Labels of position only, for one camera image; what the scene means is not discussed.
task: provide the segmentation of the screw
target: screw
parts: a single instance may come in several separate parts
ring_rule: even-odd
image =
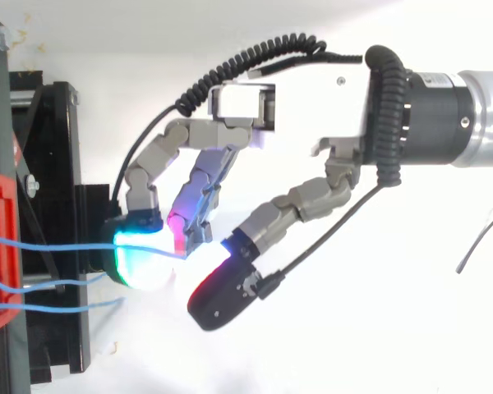
[[[248,251],[248,249],[247,249],[247,248],[245,248],[245,247],[242,247],[242,248],[239,250],[239,252],[241,253],[241,256],[243,256],[243,257],[248,257],[248,256],[250,256],[250,252],[249,252],[249,251]]]
[[[0,51],[7,51],[11,47],[11,33],[6,26],[0,26]]]
[[[464,129],[467,129],[469,127],[469,118],[468,117],[463,117],[460,120],[460,126],[463,127]]]
[[[77,90],[70,93],[70,101],[72,105],[81,105],[81,94]]]
[[[36,181],[33,175],[29,174],[25,177],[25,191],[31,199],[36,196],[36,192],[39,191],[39,189],[40,184]]]

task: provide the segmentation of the silver cylinder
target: silver cylinder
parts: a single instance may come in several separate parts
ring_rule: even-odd
[[[493,71],[462,71],[475,105],[475,120],[466,149],[456,167],[493,167]]]
[[[48,273],[36,273],[31,275],[24,275],[24,288],[27,289],[34,285],[39,285],[40,283],[51,281],[51,275]],[[45,289],[53,290],[55,286],[47,286]]]
[[[25,108],[31,105],[33,101],[33,96],[35,95],[34,90],[18,90],[12,91],[9,96],[11,100],[12,108]]]

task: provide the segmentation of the label sticker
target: label sticker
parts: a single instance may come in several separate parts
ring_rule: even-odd
[[[453,82],[453,85],[455,85],[457,88],[467,88],[468,87],[466,85],[466,82],[458,74],[448,74],[447,76],[449,77],[451,82]]]
[[[452,88],[451,79],[442,73],[437,72],[418,72],[427,88]]]
[[[15,133],[13,133],[13,155],[15,157],[15,167],[18,167],[18,163],[22,157],[22,149],[20,149],[20,144],[18,144]]]

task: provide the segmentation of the black metal frame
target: black metal frame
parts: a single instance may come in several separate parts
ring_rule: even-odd
[[[28,108],[13,108],[10,88],[35,89]],[[0,174],[17,179],[21,239],[38,244],[95,242],[106,219],[109,185],[81,184],[76,105],[67,82],[43,85],[42,72],[7,69],[0,50]],[[15,164],[14,137],[22,155]],[[25,177],[35,176],[41,188],[31,199]],[[92,271],[88,252],[21,254],[23,275],[85,279]],[[40,305],[87,304],[84,287],[59,286],[25,296]],[[53,365],[69,364],[71,373],[90,365],[88,315],[51,315],[21,311],[0,330],[0,394],[27,394],[31,383],[51,382]]]
[[[16,178],[7,53],[0,51],[0,174]],[[25,314],[0,329],[0,394],[30,392]]]
[[[34,89],[28,108],[13,108],[13,126],[23,159],[16,168],[23,241],[73,244],[99,239],[108,206],[109,186],[81,184],[74,88],[67,82],[28,85],[29,73],[11,73],[12,89]],[[18,86],[16,79],[22,80]],[[33,199],[25,192],[25,177],[35,176],[40,190]],[[91,272],[87,252],[58,254],[22,252],[24,274],[49,272],[53,278],[85,280]],[[87,304],[84,287],[68,286],[25,296],[28,304]],[[90,365],[88,314],[28,312],[31,383],[51,382],[50,367],[69,364],[71,373]]]

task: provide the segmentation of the coiled cable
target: coiled cable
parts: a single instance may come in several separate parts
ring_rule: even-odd
[[[268,66],[256,68],[248,72],[249,78],[259,78],[260,76],[269,76],[276,72],[287,70],[288,68],[312,63],[337,63],[337,64],[360,64],[363,60],[362,55],[338,55],[337,53],[322,52],[314,56],[294,56],[279,62],[270,63]]]
[[[380,45],[370,47],[365,60],[380,78],[377,119],[373,130],[378,185],[394,187],[402,183],[400,132],[408,87],[407,73],[396,53]]]
[[[214,86],[221,85],[226,80],[233,80],[243,72],[249,71],[263,62],[274,59],[275,57],[287,55],[290,53],[304,53],[308,57],[313,57],[317,53],[324,53],[327,49],[325,41],[316,41],[316,37],[301,33],[299,36],[291,34],[283,37],[269,39],[261,44],[254,45],[245,51],[237,54],[223,62],[220,66],[204,75],[197,81],[181,98],[175,102],[175,108],[184,117],[190,117],[191,114],[208,98],[210,89]],[[331,53],[331,62],[339,59],[339,62],[360,62],[361,57],[346,57]]]

